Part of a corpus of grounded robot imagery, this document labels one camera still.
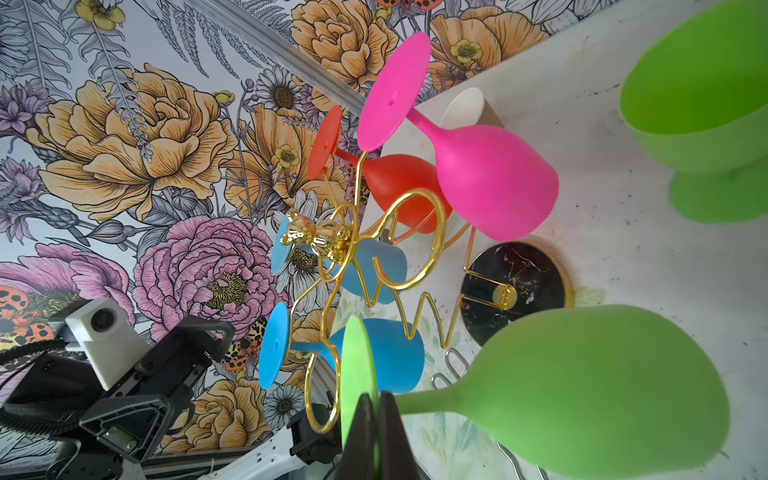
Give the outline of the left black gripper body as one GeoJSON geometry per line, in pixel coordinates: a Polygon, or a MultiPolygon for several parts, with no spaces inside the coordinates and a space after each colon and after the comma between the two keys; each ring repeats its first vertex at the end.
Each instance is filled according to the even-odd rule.
{"type": "Polygon", "coordinates": [[[124,459],[79,425],[110,390],[101,387],[86,362],[43,353],[30,362],[27,375],[1,406],[1,425],[54,442],[56,453],[46,469],[47,479],[118,479],[127,464],[144,461],[124,459]]]}

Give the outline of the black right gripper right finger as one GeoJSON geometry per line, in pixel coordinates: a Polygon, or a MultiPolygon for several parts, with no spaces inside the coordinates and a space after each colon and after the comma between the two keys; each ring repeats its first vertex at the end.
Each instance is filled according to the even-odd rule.
{"type": "Polygon", "coordinates": [[[395,396],[386,391],[381,394],[380,399],[378,434],[380,478],[420,480],[421,471],[411,451],[395,396]]]}

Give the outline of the green wine glass front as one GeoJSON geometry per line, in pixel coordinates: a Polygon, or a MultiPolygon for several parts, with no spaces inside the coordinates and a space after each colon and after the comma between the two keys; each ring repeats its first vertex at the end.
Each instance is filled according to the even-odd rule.
{"type": "Polygon", "coordinates": [[[675,174],[669,202],[700,223],[767,213],[767,4],[722,1],[655,43],[621,89],[619,113],[675,174]]]}

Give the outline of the green wine glass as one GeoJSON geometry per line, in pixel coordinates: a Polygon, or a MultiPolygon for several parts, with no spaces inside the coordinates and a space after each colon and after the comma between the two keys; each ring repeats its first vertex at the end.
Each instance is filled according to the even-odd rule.
{"type": "MultiPolygon", "coordinates": [[[[470,367],[481,380],[471,390],[500,400],[490,425],[505,424],[501,444],[574,479],[697,468],[729,434],[728,395],[713,362],[674,322],[639,307],[525,316],[488,340],[470,367]]],[[[448,388],[396,402],[404,415],[463,415],[448,388]]]]}
{"type": "Polygon", "coordinates": [[[675,174],[669,202],[700,223],[767,213],[767,4],[722,1],[655,43],[621,89],[619,113],[675,174]]]}

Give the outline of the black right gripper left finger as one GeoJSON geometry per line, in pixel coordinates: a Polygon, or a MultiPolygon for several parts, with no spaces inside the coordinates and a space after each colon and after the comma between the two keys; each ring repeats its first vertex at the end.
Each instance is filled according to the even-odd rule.
{"type": "Polygon", "coordinates": [[[353,421],[348,432],[343,454],[337,468],[340,480],[374,480],[375,443],[378,421],[373,402],[368,393],[359,397],[353,421]]]}

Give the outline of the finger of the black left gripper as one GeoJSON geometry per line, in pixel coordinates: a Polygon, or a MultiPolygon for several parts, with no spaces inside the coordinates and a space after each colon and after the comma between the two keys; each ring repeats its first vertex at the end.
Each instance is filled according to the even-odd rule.
{"type": "Polygon", "coordinates": [[[180,413],[191,401],[192,386],[212,363],[223,359],[234,335],[235,327],[228,322],[184,318],[109,391],[106,411],[151,405],[168,414],[180,413]]]}
{"type": "Polygon", "coordinates": [[[142,462],[169,429],[173,412],[163,395],[110,396],[98,400],[79,425],[124,459],[142,462]]]}

